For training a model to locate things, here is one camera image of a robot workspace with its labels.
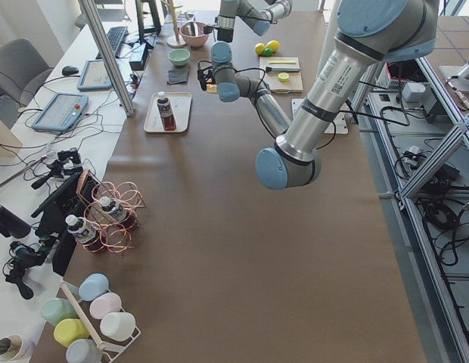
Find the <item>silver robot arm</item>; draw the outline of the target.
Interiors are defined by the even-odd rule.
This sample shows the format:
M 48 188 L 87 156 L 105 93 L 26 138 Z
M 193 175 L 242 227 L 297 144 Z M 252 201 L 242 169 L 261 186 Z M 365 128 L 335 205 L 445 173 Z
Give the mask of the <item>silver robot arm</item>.
M 251 1 L 222 0 L 216 21 L 217 39 L 227 43 L 233 41 L 237 17 L 255 34 L 262 36 L 272 24 L 287 17 L 293 9 L 291 0 L 266 1 L 266 4 L 258 10 Z
M 230 44 L 237 18 L 262 35 L 292 8 L 291 1 L 270 1 L 261 10 L 249 1 L 223 1 L 215 25 L 218 40 L 210 51 L 211 69 L 207 76 L 198 75 L 202 89 L 207 78 L 214 81 L 222 102 L 250 99 L 275 139 L 273 147 L 258 153 L 256 174 L 265 187 L 275 190 L 317 179 L 321 159 L 316 143 L 364 72 L 382 61 L 406 61 L 431 53 L 439 13 L 437 1 L 342 1 L 336 11 L 334 50 L 289 119 L 262 80 L 242 76 L 234 68 Z

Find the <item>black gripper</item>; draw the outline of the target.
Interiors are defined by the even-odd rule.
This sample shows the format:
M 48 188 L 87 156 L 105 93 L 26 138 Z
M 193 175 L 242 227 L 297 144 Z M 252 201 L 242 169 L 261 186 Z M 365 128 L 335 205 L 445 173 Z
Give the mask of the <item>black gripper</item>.
M 233 26 L 225 26 L 218 24 L 216 26 L 218 31 L 217 39 L 223 42 L 233 42 L 234 37 L 234 27 Z
M 197 80 L 202 91 L 206 91 L 209 85 L 216 85 L 213 65 L 210 61 L 197 62 Z

